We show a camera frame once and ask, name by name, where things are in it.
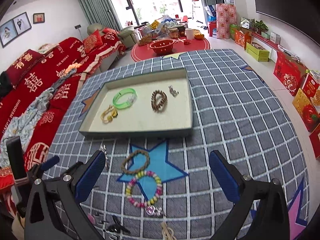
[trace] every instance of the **tile floor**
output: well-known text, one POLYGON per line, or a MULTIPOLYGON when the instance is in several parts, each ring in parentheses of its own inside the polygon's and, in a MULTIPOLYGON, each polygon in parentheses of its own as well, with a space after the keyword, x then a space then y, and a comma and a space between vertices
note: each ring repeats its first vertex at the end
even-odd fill
MULTIPOLYGON (((209 37, 207 31, 199 28, 202 25, 200 23, 191 23, 189 25, 191 25, 193 28, 199 29, 205 35, 205 38, 209 41, 212 49, 233 49, 235 52, 237 52, 248 63, 248 65, 264 79, 266 84, 273 90, 274 94, 280 100, 299 137, 307 164, 310 186, 310 221, 320 203, 320 161, 315 159, 314 151, 309 139, 310 133, 307 131, 298 112, 292 105, 293 96, 290 95, 282 83, 273 75, 275 63, 272 61, 257 62, 253 57, 247 54, 242 47, 235 44, 232 39, 220 40, 214 37, 209 37)), ((134 63, 134 61, 131 58, 131 51, 127 51, 122 58, 115 60, 110 68, 117 68, 132 63, 134 63)))

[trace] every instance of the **brown braided bracelet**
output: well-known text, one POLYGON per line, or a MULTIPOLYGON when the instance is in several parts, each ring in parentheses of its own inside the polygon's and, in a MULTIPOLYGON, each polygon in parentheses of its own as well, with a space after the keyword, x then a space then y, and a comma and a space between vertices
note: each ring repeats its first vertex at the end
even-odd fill
POLYGON ((160 110, 160 108, 162 106, 164 106, 164 104, 167 102, 168 98, 167 98, 167 95, 160 91, 160 90, 156 90, 152 93, 152 96, 151 96, 151 106, 152 106, 152 109, 155 110, 155 111, 158 111, 160 110), (157 94, 161 95, 161 101, 156 104, 156 96, 157 94))
POLYGON ((135 150, 133 153, 131 153, 129 155, 128 158, 126 158, 122 164, 121 164, 121 170, 124 172, 124 174, 128 174, 128 175, 134 175, 134 174, 137 174, 138 172, 140 171, 143 171, 145 170, 150 164, 150 157, 149 157, 149 153, 147 151, 144 151, 144 150, 135 150), (125 164, 131 160, 133 157, 135 157, 136 155, 138 154, 143 154, 145 157, 146 157, 146 162, 144 163, 144 165, 134 171, 128 171, 126 168, 125 168, 125 164))

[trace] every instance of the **beige recliner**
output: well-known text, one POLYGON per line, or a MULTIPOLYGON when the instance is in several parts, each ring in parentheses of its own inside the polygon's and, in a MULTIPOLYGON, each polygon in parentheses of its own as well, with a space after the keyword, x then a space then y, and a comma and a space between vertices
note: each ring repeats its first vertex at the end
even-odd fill
MULTIPOLYGON (((96 30, 99 30, 100 36, 103 36, 104 33, 102 32, 102 30, 104 28, 105 27, 102 24, 94 23, 88 26, 87 33, 88 35, 91 35, 96 30)), ((134 33, 134 26, 132 25, 122 29, 117 36, 127 49, 133 47, 138 42, 134 33)))

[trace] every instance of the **paper roll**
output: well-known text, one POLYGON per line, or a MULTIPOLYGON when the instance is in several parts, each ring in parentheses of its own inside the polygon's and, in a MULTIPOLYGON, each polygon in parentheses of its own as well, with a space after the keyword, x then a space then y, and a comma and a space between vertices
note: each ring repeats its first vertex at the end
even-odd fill
POLYGON ((193 40, 195 38, 195 32, 191 28, 186 28, 185 34, 186 34, 188 40, 193 40))

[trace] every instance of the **checkered fabric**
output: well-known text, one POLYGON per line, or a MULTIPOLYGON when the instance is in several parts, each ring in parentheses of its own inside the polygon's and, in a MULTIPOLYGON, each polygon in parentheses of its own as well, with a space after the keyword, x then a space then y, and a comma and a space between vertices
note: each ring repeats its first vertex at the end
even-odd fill
MULTIPOLYGON (((119 217, 131 235, 121 239, 162 239, 161 218, 149 217, 143 209, 133 207, 125 198, 125 184, 117 182, 120 164, 129 155, 129 145, 152 148, 161 139, 86 139, 78 132, 84 115, 81 103, 108 81, 151 71, 186 68, 193 104, 192 135, 169 140, 168 160, 189 175, 164 184, 158 206, 164 220, 173 228, 177 239, 209 239, 225 220, 233 204, 223 194, 208 164, 208 155, 218 149, 242 174, 256 180, 278 178, 290 203, 297 186, 304 180, 300 218, 308 219, 308 172, 301 145, 293 125, 271 89, 230 49, 192 51, 179 59, 157 57, 93 76, 68 109, 50 148, 49 157, 58 155, 60 163, 44 178, 63 173, 77 161, 86 162, 103 143, 108 149, 110 169, 97 181, 99 188, 81 206, 86 214, 100 212, 97 222, 112 222, 119 217)), ((143 200, 138 187, 133 197, 143 200)), ((68 232, 75 235, 63 207, 59 207, 68 232)), ((239 236, 252 222, 248 215, 239 236)), ((107 237, 108 223, 96 223, 107 237)))

